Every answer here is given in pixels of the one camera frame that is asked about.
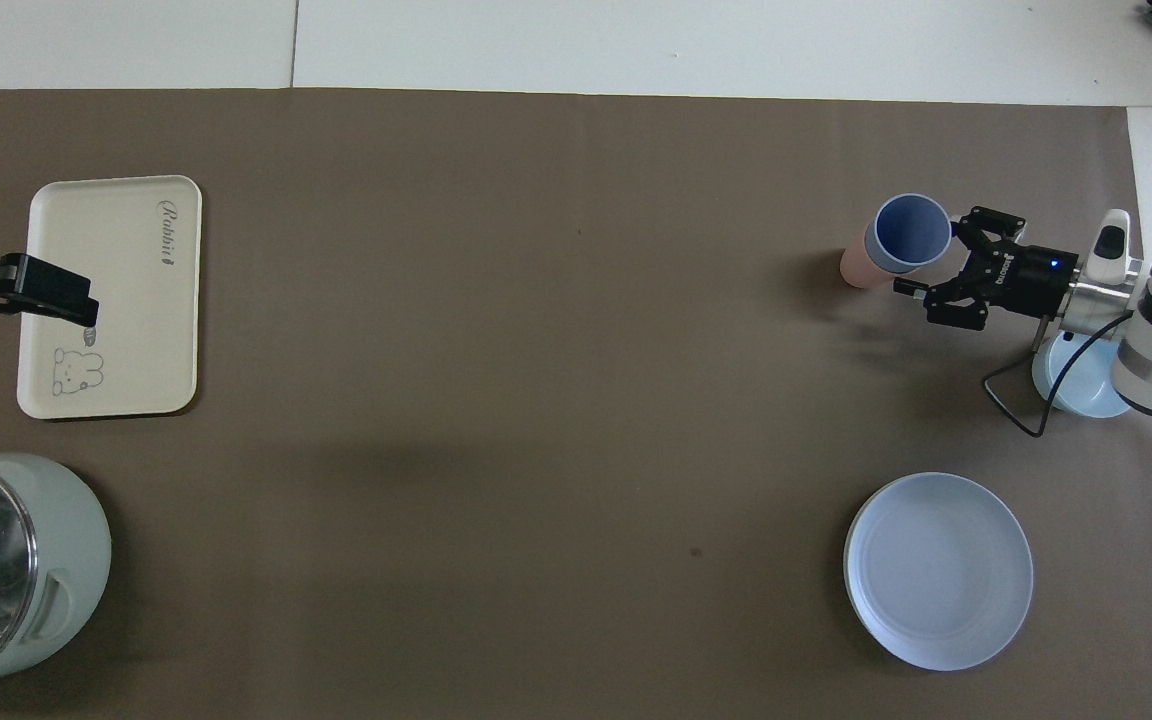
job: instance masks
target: brown paper mat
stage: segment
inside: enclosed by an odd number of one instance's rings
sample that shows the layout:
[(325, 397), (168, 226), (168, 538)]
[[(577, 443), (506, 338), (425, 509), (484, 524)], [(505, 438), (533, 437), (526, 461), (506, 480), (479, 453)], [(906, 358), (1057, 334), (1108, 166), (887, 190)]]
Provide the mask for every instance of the brown paper mat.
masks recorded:
[[(1084, 252), (1135, 211), (1122, 109), (0, 92), (0, 253), (38, 187), (160, 173), (205, 194), (187, 414), (29, 419), (0, 318), (0, 450), (115, 533), (0, 717), (1152, 717), (1152, 420), (1023, 437), (977, 382), (1030, 320), (931, 327), (836, 272), (901, 191)], [(964, 673), (887, 655), (842, 584), (919, 470), (1034, 553)]]

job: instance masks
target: cable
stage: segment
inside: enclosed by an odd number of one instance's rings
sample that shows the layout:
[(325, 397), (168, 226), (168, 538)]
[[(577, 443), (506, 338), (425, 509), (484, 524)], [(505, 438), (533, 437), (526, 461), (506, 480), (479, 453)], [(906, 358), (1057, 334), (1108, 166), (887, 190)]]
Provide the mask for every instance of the cable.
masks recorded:
[(1016, 427), (1021, 430), (1024, 430), (1025, 434), (1028, 434), (1029, 437), (1043, 437), (1044, 430), (1047, 429), (1047, 418), (1052, 414), (1052, 406), (1055, 404), (1056, 402), (1056, 392), (1060, 391), (1060, 384), (1064, 382), (1064, 376), (1069, 374), (1070, 367), (1074, 366), (1074, 363), (1078, 361), (1079, 356), (1082, 356), (1084, 353), (1087, 351), (1089, 347), (1092, 347), (1092, 344), (1096, 343), (1096, 341), (1101, 340), (1101, 338), (1105, 338), (1106, 333), (1119, 327), (1119, 325), (1126, 323), (1126, 319), (1130, 318), (1132, 313), (1134, 313), (1132, 310), (1128, 310), (1126, 311), (1126, 313), (1117, 316), (1117, 318), (1107, 323), (1105, 327), (1092, 333), (1092, 336), (1087, 338), (1087, 342), (1084, 342), (1083, 346), (1079, 346), (1078, 350), (1074, 351), (1074, 355), (1070, 355), (1069, 361), (1066, 362), (1064, 367), (1061, 367), (1060, 374), (1056, 376), (1056, 381), (1052, 384), (1051, 392), (1047, 393), (1047, 404), (1043, 407), (1043, 418), (1038, 420), (1038, 430), (1029, 429), (1023, 423), (1023, 420), (1018, 418), (1018, 416), (1011, 414), (1011, 410), (1007, 410), (1007, 406), (1002, 404), (1002, 400), (1000, 400), (1000, 397), (998, 397), (995, 392), (993, 392), (993, 388), (990, 387), (990, 381), (992, 381), (993, 378), (996, 378), (1000, 374), (1009, 372), (1009, 370), (1014, 370), (1016, 367), (1020, 367), (1020, 365), (1024, 365), (1029, 361), (1032, 361), (1034, 355), (1037, 355), (1038, 353), (1038, 343), (1034, 343), (1032, 347), (1030, 347), (1029, 353), (1021, 356), (1018, 359), (1015, 359), (1011, 363), (1006, 364), (1002, 367), (999, 367), (998, 370), (995, 370), (995, 372), (988, 373), (986, 374), (986, 377), (980, 378), (980, 387), (984, 388), (984, 393), (986, 393), (986, 396), (988, 396), (990, 401), (993, 402), (993, 406), (996, 407), (996, 409), (1000, 410), (1001, 414), (1003, 414), (1007, 419), (1011, 420), (1011, 424), (1016, 425)]

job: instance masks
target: pink cup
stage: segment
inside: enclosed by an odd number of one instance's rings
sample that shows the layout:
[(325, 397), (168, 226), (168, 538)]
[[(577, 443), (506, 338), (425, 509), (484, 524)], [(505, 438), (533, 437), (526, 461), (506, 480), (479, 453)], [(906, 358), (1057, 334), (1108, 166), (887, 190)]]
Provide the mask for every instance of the pink cup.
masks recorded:
[(950, 218), (937, 200), (905, 192), (890, 197), (842, 252), (838, 272), (851, 287), (872, 288), (941, 259), (950, 249)]

